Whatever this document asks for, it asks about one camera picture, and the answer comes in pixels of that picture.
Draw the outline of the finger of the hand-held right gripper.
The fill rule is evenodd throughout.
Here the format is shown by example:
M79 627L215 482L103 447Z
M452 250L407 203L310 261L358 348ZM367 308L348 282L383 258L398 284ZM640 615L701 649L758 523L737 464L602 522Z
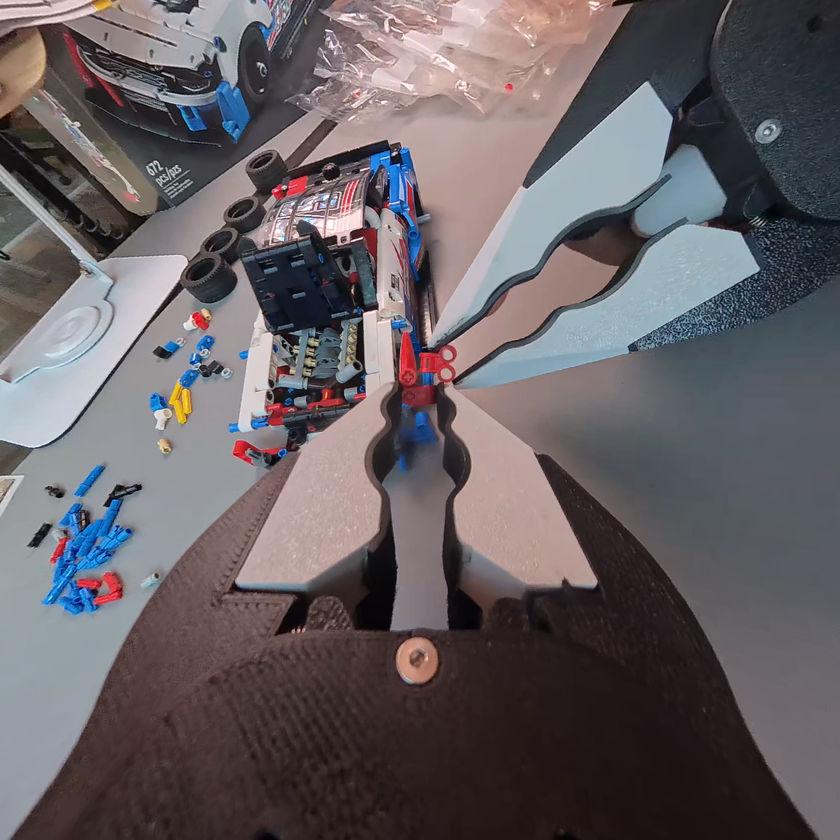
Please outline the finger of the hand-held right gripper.
M487 388L626 354L636 340L759 271L741 233L675 224L646 244L609 289L552 312L525 339L501 345L458 375L455 386Z
M521 186L467 269L428 345L475 326L501 296L540 273L564 240L655 194L673 116L646 81L533 184Z

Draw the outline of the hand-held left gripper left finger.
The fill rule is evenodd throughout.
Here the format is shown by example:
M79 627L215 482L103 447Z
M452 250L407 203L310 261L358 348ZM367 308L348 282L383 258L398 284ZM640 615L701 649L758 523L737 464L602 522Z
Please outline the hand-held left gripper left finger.
M382 481L396 462L397 384L383 385L296 454L236 578L239 589L311 603L338 598L358 627L391 628L392 513Z

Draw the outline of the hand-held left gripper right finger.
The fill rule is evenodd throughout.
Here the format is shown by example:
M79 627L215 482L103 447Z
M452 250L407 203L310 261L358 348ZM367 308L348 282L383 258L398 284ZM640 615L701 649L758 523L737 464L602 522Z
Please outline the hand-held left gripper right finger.
M438 388L444 470L455 483L444 517L448 627L478 628L504 598L530 602L595 573L539 458L454 387Z

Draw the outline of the red brick connector piece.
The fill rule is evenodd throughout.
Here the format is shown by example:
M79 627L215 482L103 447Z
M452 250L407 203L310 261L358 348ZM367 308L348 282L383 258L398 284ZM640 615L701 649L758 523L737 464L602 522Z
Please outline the red brick connector piece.
M431 406L437 400L437 385L450 383L456 376L457 350L450 344L438 352L414 351L412 334L403 333L398 354L397 381L402 404L407 407Z

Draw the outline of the toy brick race car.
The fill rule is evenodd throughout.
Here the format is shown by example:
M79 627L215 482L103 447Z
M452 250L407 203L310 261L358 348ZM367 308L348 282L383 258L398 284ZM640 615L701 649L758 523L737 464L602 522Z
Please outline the toy brick race car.
M275 202L238 248L259 305L232 433L283 428L233 455L271 467L381 386L396 383L403 333L414 351L436 322L409 148L386 140L288 169Z

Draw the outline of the pile of clear plastic bags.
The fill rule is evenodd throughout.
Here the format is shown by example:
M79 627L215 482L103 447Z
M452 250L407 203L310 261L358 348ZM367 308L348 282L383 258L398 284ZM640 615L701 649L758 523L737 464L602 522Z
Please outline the pile of clear plastic bags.
M362 123L446 98L475 114L539 108L564 59L613 2L341 1L309 90L287 100L335 123Z

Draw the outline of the scattered small connector pieces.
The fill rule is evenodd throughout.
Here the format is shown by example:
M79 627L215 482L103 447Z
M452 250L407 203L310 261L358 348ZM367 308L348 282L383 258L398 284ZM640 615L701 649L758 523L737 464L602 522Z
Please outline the scattered small connector pieces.
M209 309L201 308L192 312L182 325L184 331L197 338L196 347L190 354L188 369L204 378L220 376L227 379L232 376L232 370L212 357L215 338L208 330L213 317Z

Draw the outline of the pile of blue pins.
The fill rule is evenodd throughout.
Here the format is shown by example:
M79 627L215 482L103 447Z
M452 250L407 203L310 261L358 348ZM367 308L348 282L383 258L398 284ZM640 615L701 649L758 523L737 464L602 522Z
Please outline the pile of blue pins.
M111 567L133 530L120 521L123 503L141 485L117 484L103 506L89 509L87 496L106 469L96 465L79 483L74 503L55 527L56 547L49 558L50 586L42 606L57 606L78 616L96 613L123 598L123 582Z

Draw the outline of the white book stand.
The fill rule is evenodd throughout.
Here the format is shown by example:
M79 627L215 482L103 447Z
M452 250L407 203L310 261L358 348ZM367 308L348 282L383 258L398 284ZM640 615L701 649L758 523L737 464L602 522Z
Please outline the white book stand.
M26 111L125 221L141 223L142 194L45 89L37 27L2 20L2 117ZM2 352L1 439L29 449L62 437L84 413L177 288L182 255L114 256L121 229L100 223L51 180L25 143L2 135L2 186L65 246L78 267L51 308Z

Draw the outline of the toy car set box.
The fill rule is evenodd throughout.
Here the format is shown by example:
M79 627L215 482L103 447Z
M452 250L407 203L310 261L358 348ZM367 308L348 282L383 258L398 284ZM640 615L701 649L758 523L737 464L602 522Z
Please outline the toy car set box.
M113 2L42 27L49 68L176 207L298 121L329 2Z

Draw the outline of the instruction booklet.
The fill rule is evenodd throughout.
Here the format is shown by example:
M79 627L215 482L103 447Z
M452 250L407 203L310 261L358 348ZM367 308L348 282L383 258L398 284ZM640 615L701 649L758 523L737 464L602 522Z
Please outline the instruction booklet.
M1 1L1 38L19 29L84 18L112 5L113 1Z

